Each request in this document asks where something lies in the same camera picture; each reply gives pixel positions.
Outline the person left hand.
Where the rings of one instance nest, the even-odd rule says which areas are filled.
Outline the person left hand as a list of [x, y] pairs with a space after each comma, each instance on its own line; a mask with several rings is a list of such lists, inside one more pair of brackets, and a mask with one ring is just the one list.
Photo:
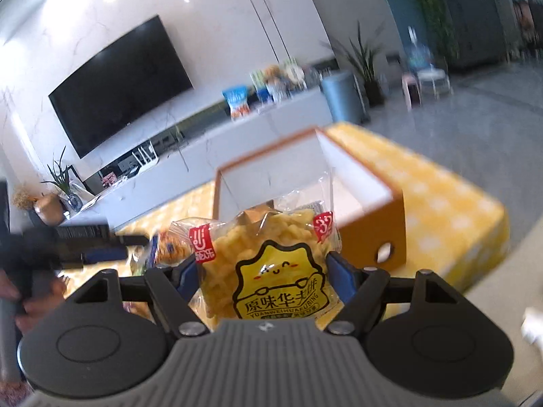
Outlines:
[[[61, 305], [64, 302], [63, 294], [65, 291], [65, 283], [58, 277], [54, 277], [50, 281], [50, 289], [43, 296], [27, 298], [23, 302], [25, 312], [15, 318], [15, 324], [21, 333], [32, 330], [43, 317]], [[20, 300], [18, 289], [4, 271], [1, 271], [1, 298], [13, 302]]]

